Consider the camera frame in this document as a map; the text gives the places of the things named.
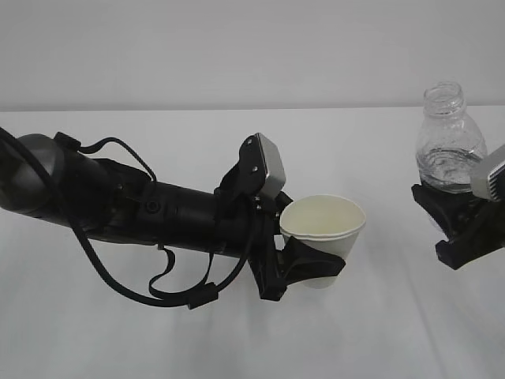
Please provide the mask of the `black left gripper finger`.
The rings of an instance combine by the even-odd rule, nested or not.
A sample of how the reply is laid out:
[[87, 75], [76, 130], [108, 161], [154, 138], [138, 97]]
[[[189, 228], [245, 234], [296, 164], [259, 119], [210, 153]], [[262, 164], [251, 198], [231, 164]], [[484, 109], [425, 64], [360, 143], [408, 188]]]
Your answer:
[[281, 277], [287, 285], [330, 287], [346, 266], [347, 244], [337, 239], [310, 240], [283, 235], [279, 252]]
[[285, 192], [280, 191], [275, 197], [275, 218], [280, 220], [280, 216], [284, 212], [285, 208], [293, 202], [293, 199], [288, 196]]

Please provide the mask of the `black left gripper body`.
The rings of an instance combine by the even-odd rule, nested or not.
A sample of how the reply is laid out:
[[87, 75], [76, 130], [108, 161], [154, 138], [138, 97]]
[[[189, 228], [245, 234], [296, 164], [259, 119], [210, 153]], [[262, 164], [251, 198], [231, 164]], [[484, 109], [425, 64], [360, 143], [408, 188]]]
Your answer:
[[218, 203], [218, 220], [233, 216], [245, 221], [245, 242], [239, 248], [239, 260], [232, 272], [219, 284], [212, 285], [212, 298], [216, 300], [245, 265], [251, 268], [259, 296], [263, 300], [277, 302], [287, 289], [281, 277], [279, 251], [275, 247], [275, 236], [280, 234], [279, 220], [275, 218], [274, 200], [259, 197], [239, 197], [226, 204], [215, 189]]

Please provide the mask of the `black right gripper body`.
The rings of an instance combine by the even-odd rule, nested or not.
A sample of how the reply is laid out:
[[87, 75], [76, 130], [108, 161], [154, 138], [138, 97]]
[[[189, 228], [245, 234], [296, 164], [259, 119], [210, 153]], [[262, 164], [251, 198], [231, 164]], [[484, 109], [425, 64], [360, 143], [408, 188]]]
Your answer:
[[472, 219], [473, 249], [504, 247], [504, 201], [479, 200]]

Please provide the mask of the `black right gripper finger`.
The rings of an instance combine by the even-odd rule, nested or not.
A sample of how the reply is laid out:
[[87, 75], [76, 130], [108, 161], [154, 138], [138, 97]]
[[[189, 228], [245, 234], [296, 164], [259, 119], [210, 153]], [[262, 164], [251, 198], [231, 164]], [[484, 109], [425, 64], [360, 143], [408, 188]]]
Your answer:
[[454, 270], [500, 249], [473, 249], [472, 219], [479, 200], [471, 193], [446, 193], [430, 186], [411, 187], [414, 201], [440, 227], [446, 238], [436, 243], [436, 255]]

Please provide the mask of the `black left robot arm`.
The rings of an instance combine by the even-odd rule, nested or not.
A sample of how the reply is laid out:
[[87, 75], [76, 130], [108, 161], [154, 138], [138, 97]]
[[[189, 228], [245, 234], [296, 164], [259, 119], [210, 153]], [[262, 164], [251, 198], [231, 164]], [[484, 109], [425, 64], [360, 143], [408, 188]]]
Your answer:
[[[292, 200], [277, 147], [262, 133], [248, 136], [238, 161], [211, 193], [160, 182], [140, 161], [136, 167], [98, 157], [104, 141], [89, 146], [64, 133], [14, 137], [1, 133], [1, 206], [69, 227], [101, 279], [147, 306], [197, 308], [215, 301], [248, 265], [260, 297], [278, 301], [292, 283], [337, 276], [342, 257], [290, 237], [278, 249], [280, 219]], [[149, 287], [147, 295], [120, 284], [92, 247], [93, 241], [155, 246], [175, 265], [175, 248], [210, 257], [236, 257], [220, 283], [203, 278], [180, 292]]]

